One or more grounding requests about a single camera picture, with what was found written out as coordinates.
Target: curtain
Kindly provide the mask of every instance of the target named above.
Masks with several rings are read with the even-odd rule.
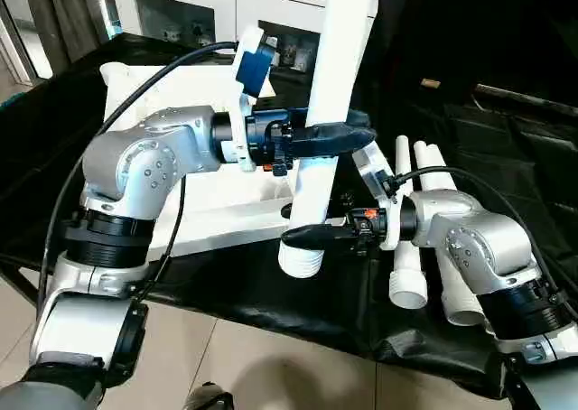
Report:
[[[102,32],[87,0],[28,0],[28,3],[55,74],[100,45]]]

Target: black tablecloth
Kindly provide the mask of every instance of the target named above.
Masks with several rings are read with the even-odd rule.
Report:
[[[4,165],[0,182],[0,266],[35,268],[56,196],[70,168],[102,123],[106,87],[98,67],[107,61],[165,64],[180,46],[121,35],[72,68],[0,111]],[[307,85],[272,77],[283,105],[306,105]],[[369,101],[366,93],[354,101]],[[472,170],[506,193],[519,208],[551,261],[577,277],[578,130],[571,123],[496,116],[477,109],[377,97],[370,110],[378,141],[394,138],[437,143],[446,160]],[[503,211],[472,186],[496,211]],[[78,204],[81,180],[66,199]],[[335,191],[351,190],[356,205],[373,204],[350,158],[341,158]],[[430,301],[410,312],[388,300],[390,253],[370,258],[327,252],[314,278],[296,280],[279,269],[278,240],[175,258],[151,297],[232,321],[454,379],[486,396],[500,396],[502,374],[490,337],[479,327],[458,328],[443,317],[439,272],[423,252]]]

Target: tiled floor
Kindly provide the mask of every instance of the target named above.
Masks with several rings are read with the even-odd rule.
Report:
[[[27,368],[33,308],[0,279],[0,387]],[[104,410],[175,409],[213,381],[238,410],[507,410],[452,382],[269,331],[150,303],[135,375],[107,391]]]

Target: white pvc pipe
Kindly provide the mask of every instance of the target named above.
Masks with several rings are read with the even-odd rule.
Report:
[[[437,146],[426,146],[424,142],[414,144],[415,159],[418,168],[427,166],[445,166],[442,154]],[[437,177],[437,173],[428,173],[420,177],[424,191],[435,189],[455,189],[455,184],[450,175]],[[440,276],[442,278],[443,292],[442,305],[445,318],[456,326],[472,326],[485,322],[484,312],[480,302],[466,285],[458,269],[443,249],[435,249]]]
[[[417,162],[417,167],[419,169],[425,166],[432,166],[429,162],[429,153],[424,141],[418,141],[414,144],[414,153],[415,161]],[[425,173],[424,175],[420,175],[419,181],[422,183],[422,191],[433,191],[439,189],[435,173]]]
[[[327,0],[313,75],[307,126],[344,122],[350,108],[358,59],[365,41],[370,0]],[[289,228],[325,220],[337,157],[301,159]],[[322,251],[279,247],[279,265],[290,276],[311,277],[321,268]]]
[[[412,170],[407,136],[396,139],[396,173],[408,173]],[[390,212],[399,212],[405,195],[414,190],[411,180],[406,182],[397,193],[397,204]],[[420,309],[427,304],[427,282],[422,273],[419,248],[411,241],[400,241],[394,255],[394,271],[389,276],[389,300],[400,308]]]

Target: cabinet door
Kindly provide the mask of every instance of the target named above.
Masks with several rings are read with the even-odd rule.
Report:
[[[116,0],[127,33],[196,46],[235,41],[235,0]]]
[[[278,68],[312,76],[325,8],[289,0],[237,0],[237,36],[249,25],[276,38]],[[367,19],[367,43],[373,19]]]

